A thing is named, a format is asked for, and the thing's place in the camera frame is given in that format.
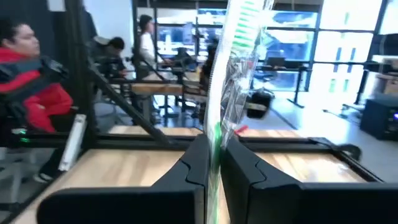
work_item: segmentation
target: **sneaker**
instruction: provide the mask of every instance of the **sneaker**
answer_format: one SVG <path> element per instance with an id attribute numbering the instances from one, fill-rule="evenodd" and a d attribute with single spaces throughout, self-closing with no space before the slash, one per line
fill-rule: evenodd
<path id="1" fill-rule="evenodd" d="M 51 181 L 53 178 L 47 174 L 37 173 L 36 175 L 33 176 L 33 179 L 38 183 L 46 184 L 49 181 Z"/>

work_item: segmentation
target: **window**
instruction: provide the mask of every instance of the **window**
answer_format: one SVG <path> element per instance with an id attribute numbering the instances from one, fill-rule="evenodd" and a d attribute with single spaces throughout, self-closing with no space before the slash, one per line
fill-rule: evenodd
<path id="1" fill-rule="evenodd" d="M 226 9 L 199 9 L 198 24 L 223 25 Z"/>
<path id="2" fill-rule="evenodd" d="M 321 94 L 326 92 L 347 93 L 348 97 L 343 99 L 346 103 L 355 100 L 363 75 L 362 65 L 337 65 L 337 71 L 333 69 L 336 65 L 316 63 L 312 68 L 310 91 Z"/>
<path id="3" fill-rule="evenodd" d="M 309 60 L 313 32 L 267 30 L 263 35 L 261 45 L 267 49 L 267 55 L 260 56 L 260 60 L 267 57 L 285 57 L 286 60 Z"/>
<path id="4" fill-rule="evenodd" d="M 380 34 L 398 33 L 397 11 L 398 11 L 398 1 L 390 0 L 387 5 L 386 12 L 384 14 L 383 22 L 381 24 Z"/>
<path id="5" fill-rule="evenodd" d="M 264 16 L 268 27 L 300 27 L 314 28 L 317 22 L 316 12 L 297 11 L 271 11 L 269 16 Z"/>
<path id="6" fill-rule="evenodd" d="M 188 9 L 158 9 L 157 22 L 159 24 L 196 23 L 197 11 Z"/>
<path id="7" fill-rule="evenodd" d="M 365 62 L 373 34 L 321 31 L 315 50 L 316 62 Z"/>
<path id="8" fill-rule="evenodd" d="M 336 79 L 332 78 L 330 80 L 329 93 L 334 93 L 335 89 L 336 89 Z"/>
<path id="9" fill-rule="evenodd" d="M 157 30 L 157 49 L 161 55 L 171 56 L 177 54 L 179 47 L 185 47 L 188 54 L 195 54 L 195 45 L 183 44 L 183 28 L 182 27 L 159 27 Z"/>
<path id="10" fill-rule="evenodd" d="M 321 29 L 374 30 L 382 0 L 325 0 Z"/>
<path id="11" fill-rule="evenodd" d="M 262 76 L 270 72 L 255 71 L 253 78 L 253 88 L 260 89 L 265 87 L 271 91 L 294 91 L 296 89 L 298 72 L 277 72 L 277 77 L 270 82 L 264 83 Z M 307 73 L 303 73 L 300 91 L 304 91 L 304 83 L 307 79 Z"/>

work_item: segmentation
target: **red jacket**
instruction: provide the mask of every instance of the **red jacket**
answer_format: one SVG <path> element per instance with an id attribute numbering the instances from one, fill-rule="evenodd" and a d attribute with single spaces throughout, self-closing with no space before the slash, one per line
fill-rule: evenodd
<path id="1" fill-rule="evenodd" d="M 7 48 L 0 47 L 0 62 L 15 62 L 21 59 L 25 59 L 25 57 Z M 39 76 L 38 71 L 19 74 L 8 83 L 0 83 L 0 92 L 14 90 Z M 27 109 L 27 120 L 35 128 L 54 133 L 55 129 L 49 116 L 68 113 L 72 103 L 71 97 L 60 84 L 52 84 L 24 101 L 24 106 Z"/>

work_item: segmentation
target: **workbench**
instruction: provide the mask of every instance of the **workbench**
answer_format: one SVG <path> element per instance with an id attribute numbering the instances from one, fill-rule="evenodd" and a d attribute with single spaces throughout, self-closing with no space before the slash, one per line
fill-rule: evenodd
<path id="1" fill-rule="evenodd" d="M 161 128 L 168 136 L 196 136 L 195 128 Z M 147 134 L 138 126 L 115 126 L 111 134 Z M 298 138 L 296 131 L 251 130 L 241 133 L 254 138 Z M 151 186 L 182 156 L 182 151 L 140 151 L 92 149 L 75 166 L 64 173 L 13 221 L 15 224 L 35 224 L 40 202 L 49 194 L 71 187 L 136 187 Z M 365 182 L 343 162 L 322 153 L 257 153 L 276 168 L 306 182 Z M 229 223 L 228 209 L 221 184 L 219 191 L 219 223 Z"/>
<path id="2" fill-rule="evenodd" d="M 169 79 L 167 75 L 160 72 L 159 75 L 162 75 L 166 80 L 175 80 L 177 81 L 177 77 L 174 76 L 172 79 Z M 197 83 L 197 85 L 189 85 L 190 88 L 199 89 L 199 81 L 200 74 L 197 72 L 185 72 L 184 81 L 189 81 L 190 83 Z M 147 77 L 143 78 L 145 81 L 162 81 L 155 73 L 151 73 Z M 144 115 L 147 121 L 150 121 L 150 117 L 152 115 L 152 107 L 153 102 L 151 96 L 154 95 L 168 95 L 172 96 L 181 96 L 183 94 L 183 86 L 181 84 L 176 83 L 133 83 L 131 84 L 131 90 L 137 94 L 144 97 L 142 100 L 142 114 Z M 165 100 L 165 110 L 168 108 L 168 100 Z"/>

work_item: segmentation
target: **clear plastic bag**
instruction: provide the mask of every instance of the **clear plastic bag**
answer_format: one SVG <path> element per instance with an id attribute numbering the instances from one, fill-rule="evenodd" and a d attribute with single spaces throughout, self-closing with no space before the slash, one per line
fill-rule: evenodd
<path id="1" fill-rule="evenodd" d="M 204 128 L 211 148 L 207 223 L 217 223 L 220 155 L 244 114 L 262 43 L 262 17 L 274 0 L 229 0 L 210 76 Z"/>
<path id="2" fill-rule="evenodd" d="M 244 22 L 241 19 L 238 21 L 226 67 L 226 78 L 221 98 L 221 131 L 223 135 L 221 147 L 227 146 L 235 128 L 242 121 L 258 58 L 266 51 L 264 42 L 266 27 L 260 21 L 261 17 L 267 16 L 271 11 L 274 1 L 253 2 L 242 3 L 241 8 L 245 10 L 250 6 L 250 11 L 253 14 L 249 15 L 244 10 L 241 12 L 244 14 Z M 242 27 L 250 29 L 250 32 L 243 33 Z"/>

